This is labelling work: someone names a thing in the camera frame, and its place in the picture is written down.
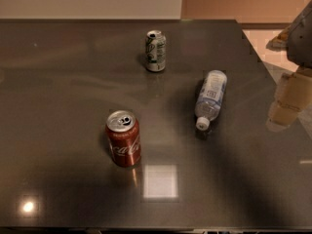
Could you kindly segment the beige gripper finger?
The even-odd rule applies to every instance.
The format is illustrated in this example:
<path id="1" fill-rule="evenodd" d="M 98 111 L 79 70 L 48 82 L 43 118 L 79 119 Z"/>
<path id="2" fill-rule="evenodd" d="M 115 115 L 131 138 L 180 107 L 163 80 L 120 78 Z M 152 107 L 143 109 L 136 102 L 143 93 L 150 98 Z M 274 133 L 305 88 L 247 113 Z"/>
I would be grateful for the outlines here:
<path id="1" fill-rule="evenodd" d="M 312 69 L 300 66 L 292 74 L 283 73 L 277 83 L 266 121 L 272 132 L 288 128 L 312 102 Z"/>

